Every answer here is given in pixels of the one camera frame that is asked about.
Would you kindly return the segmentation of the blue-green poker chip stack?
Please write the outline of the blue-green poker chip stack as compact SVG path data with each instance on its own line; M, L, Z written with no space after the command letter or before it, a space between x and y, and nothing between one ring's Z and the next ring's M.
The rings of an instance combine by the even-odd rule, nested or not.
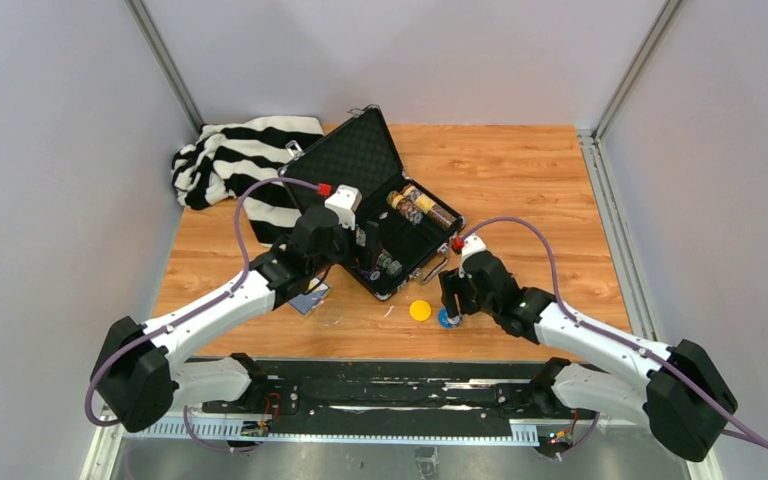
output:
M377 259L377 266L391 277L398 276L403 269L401 262L386 250L380 253Z

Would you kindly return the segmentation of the blue 10 poker chip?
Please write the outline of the blue 10 poker chip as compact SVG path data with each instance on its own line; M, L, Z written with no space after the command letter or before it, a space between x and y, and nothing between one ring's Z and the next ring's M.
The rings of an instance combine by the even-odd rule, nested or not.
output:
M438 323L445 329L457 328L463 322L461 315L455 314L454 316L450 316L446 308L440 309L437 315L437 320Z

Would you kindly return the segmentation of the blue yellow card deck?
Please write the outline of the blue yellow card deck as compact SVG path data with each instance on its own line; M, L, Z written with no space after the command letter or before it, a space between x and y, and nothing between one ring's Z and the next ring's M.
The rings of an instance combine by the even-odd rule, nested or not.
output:
M288 304L300 315L309 316L324 301L330 290L331 287L327 283L322 283L311 292L292 298Z

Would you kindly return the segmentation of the black poker set case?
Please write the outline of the black poker set case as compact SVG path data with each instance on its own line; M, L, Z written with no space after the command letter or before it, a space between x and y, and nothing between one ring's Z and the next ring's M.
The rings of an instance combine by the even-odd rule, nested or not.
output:
M367 221L379 224L381 251L399 260L402 272L387 275L377 265L371 270L360 266L344 269L368 292L381 301L389 299L409 279L419 275L438 253L448 250L450 240L462 231L465 219L457 210L434 195L431 190L411 178L405 170L393 137L379 106L354 109L351 117L319 139L312 146L295 153L279 170L281 177L307 183L325 183L334 187L348 185L362 194L356 211L356 242L365 241L363 227ZM456 217L456 222L443 229L428 218L412 224L391 208L387 195L414 184Z

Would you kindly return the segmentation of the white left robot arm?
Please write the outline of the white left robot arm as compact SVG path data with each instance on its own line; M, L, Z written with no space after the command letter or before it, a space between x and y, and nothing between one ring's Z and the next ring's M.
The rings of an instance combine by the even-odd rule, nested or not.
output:
M129 316L108 330L90 378L85 413L98 425L93 396L100 395L129 432L142 431L169 411L213 401L243 413L258 411L266 386L244 354L192 361L205 345L236 326L278 309L305 293L316 274L335 264L370 267L381 250L380 228L368 220L341 224L331 208L307 210L288 235L245 259L243 270L222 287L163 317L137 323Z

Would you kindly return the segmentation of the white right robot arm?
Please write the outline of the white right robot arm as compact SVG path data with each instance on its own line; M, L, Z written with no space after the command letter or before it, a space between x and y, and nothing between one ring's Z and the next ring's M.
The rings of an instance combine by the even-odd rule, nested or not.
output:
M447 314L477 312L507 334L572 353L592 364L551 360L531 390L534 408L606 413L649 428L671 453L704 460L738 403L707 351L684 339L671 346L609 327L537 287L519 286L502 261L482 250L439 276Z

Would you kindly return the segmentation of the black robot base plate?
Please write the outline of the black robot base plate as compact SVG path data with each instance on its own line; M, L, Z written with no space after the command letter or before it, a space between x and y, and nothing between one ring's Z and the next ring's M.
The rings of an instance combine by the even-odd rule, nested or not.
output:
M582 433L594 417L532 385L541 363L260 359L256 366L242 399L202 411L266 421L274 434L443 440L509 436L514 420Z

